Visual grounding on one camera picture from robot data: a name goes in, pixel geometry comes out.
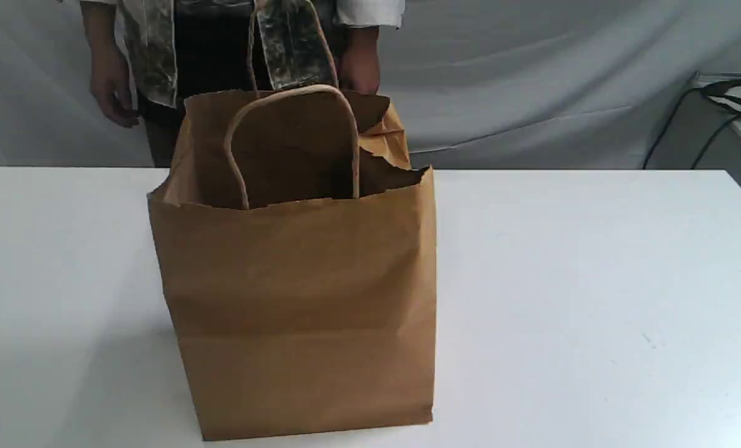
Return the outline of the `person's right forearm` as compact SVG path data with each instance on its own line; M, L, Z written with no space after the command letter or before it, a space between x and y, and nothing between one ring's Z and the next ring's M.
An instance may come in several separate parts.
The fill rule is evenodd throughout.
M115 40L120 1L77 1L91 56L123 56Z

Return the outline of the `person's left forearm white sleeve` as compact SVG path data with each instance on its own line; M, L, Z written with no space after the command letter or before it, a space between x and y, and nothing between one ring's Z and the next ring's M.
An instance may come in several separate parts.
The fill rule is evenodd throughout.
M337 1L336 21L347 29L345 51L376 53L382 27L401 27L404 1Z

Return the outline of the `person's left hand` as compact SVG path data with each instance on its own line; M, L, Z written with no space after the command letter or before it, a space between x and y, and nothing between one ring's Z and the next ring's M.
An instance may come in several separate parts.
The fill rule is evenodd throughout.
M381 84L381 65L375 45L351 45L342 54L340 84L344 89L375 95Z

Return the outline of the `person's right hand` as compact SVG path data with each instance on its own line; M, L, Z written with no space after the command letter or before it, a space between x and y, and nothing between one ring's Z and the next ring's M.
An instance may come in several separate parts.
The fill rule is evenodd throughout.
M90 91L106 119L123 128L139 124L128 61L119 49L98 49L92 53Z

